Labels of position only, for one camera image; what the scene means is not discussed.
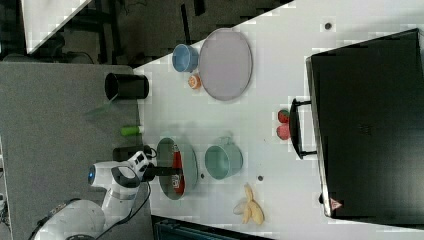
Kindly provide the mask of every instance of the black cup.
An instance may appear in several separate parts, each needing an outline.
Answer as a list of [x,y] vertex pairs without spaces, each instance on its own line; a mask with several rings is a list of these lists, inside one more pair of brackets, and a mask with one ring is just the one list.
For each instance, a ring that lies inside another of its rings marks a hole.
[[109,73],[105,92],[109,100],[116,95],[119,99],[145,99],[149,95],[149,81],[144,75]]

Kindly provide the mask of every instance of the mug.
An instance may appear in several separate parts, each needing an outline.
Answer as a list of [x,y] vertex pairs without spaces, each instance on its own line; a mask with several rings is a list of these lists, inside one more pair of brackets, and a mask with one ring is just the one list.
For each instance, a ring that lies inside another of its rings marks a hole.
[[179,44],[172,53],[172,65],[177,72],[193,72],[199,63],[199,54],[189,45]]
[[209,174],[218,180],[230,177],[243,166],[240,149],[231,142],[230,137],[221,137],[221,143],[208,148],[205,165]]

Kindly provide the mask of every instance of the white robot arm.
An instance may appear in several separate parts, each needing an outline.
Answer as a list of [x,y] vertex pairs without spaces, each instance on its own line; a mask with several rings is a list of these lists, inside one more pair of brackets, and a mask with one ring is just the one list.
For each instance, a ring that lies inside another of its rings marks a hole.
[[51,211],[52,216],[41,221],[34,239],[97,239],[114,225],[129,220],[140,182],[172,174],[172,168],[154,167],[143,151],[125,162],[96,163],[90,167],[88,183],[106,189],[102,207],[88,200],[58,206]]

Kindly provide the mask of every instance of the orange object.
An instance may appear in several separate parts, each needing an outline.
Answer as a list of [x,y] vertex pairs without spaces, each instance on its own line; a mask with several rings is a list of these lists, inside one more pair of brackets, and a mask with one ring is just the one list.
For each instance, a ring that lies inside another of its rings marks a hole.
[[200,77],[197,74],[192,75],[189,79],[188,79],[188,85],[192,88],[192,89],[198,89],[200,88],[200,86],[202,86],[202,82],[200,81]]
[[185,188],[184,174],[183,174],[183,163],[181,161],[181,152],[178,146],[174,144],[174,161],[172,162],[172,168],[177,169],[177,174],[172,175],[172,186],[177,194],[183,195]]

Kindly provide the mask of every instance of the gray plate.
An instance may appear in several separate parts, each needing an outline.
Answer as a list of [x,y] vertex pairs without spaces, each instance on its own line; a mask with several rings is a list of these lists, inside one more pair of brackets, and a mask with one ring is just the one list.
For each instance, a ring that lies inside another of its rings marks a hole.
[[229,28],[212,32],[200,50],[199,74],[213,98],[228,101],[240,96],[252,74],[252,54],[245,37]]

